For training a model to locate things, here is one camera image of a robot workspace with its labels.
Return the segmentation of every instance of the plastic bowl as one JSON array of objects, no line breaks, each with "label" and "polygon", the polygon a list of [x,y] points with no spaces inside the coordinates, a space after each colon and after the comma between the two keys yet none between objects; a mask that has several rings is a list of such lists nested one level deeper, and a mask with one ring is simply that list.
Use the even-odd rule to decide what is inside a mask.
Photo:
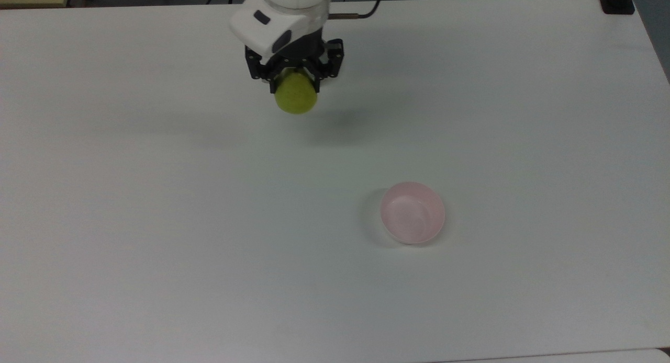
[{"label": "plastic bowl", "polygon": [[395,184],[381,200],[384,227],[404,244],[420,244],[433,239],[442,230],[444,219],[442,199],[421,183]]}]

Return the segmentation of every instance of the green ball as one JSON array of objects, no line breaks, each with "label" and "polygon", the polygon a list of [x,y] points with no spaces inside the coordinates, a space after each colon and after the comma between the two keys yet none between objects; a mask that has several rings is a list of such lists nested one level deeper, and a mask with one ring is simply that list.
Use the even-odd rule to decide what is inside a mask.
[{"label": "green ball", "polygon": [[278,83],[275,101],[284,112],[301,115],[316,104],[316,91],[304,70],[290,71]]}]

